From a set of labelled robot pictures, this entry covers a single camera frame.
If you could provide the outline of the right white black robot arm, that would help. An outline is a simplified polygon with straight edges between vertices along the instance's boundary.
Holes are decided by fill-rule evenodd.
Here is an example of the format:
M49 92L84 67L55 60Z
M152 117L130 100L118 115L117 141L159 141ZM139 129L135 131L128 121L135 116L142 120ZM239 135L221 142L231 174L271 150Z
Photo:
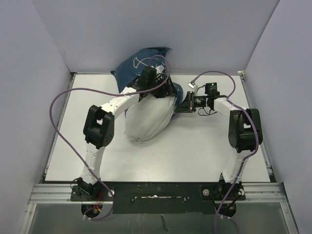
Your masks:
M205 95L203 96L198 96L194 91L188 91L185 99L175 111L194 113L198 108L208 107L228 119L228 141L233 148L233 153L221 173L225 182L218 185L217 193L220 198L229 199L234 194L232 184L241 182L248 159L257 152L262 143L260 114L255 108L240 107L234 104L228 96L221 95L217 90L216 82L206 83L204 88Z

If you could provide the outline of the white pillow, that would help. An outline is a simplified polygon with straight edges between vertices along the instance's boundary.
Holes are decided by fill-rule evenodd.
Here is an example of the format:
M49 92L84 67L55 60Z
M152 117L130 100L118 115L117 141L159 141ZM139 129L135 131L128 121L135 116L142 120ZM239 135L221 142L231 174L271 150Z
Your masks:
M162 131L170 122L177 98L153 95L130 106L125 112L125 134L131 141L147 141Z

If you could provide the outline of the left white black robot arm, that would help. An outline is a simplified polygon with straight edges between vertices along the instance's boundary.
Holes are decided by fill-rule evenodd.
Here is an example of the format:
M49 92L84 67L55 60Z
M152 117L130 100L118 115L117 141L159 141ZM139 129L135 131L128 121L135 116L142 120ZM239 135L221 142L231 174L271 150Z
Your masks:
M101 105L92 105L86 117L83 134L86 141L85 166L78 179L78 188L88 200L99 195L100 166L106 146L114 137L115 119L129 107L148 96L176 97L177 91L170 75L162 75L160 67L146 66L141 75L130 81L120 95Z

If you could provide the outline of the dark blue embroidered pillowcase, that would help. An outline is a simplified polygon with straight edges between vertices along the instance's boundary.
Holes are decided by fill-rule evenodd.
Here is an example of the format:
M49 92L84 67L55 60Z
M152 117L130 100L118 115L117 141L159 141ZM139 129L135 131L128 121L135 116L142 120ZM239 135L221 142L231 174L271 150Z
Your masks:
M170 50L169 47L143 48L120 63L115 70L111 71L116 79L118 91L121 93L127 86L134 85L140 91L149 91L141 93L139 101L148 95L153 95L154 90L161 87L168 78L171 78L169 65L166 62L166 55ZM166 77L156 76L155 66L161 64L166 67ZM175 103L175 107L177 107L182 103L183 89L181 85L174 82L173 84L178 92Z

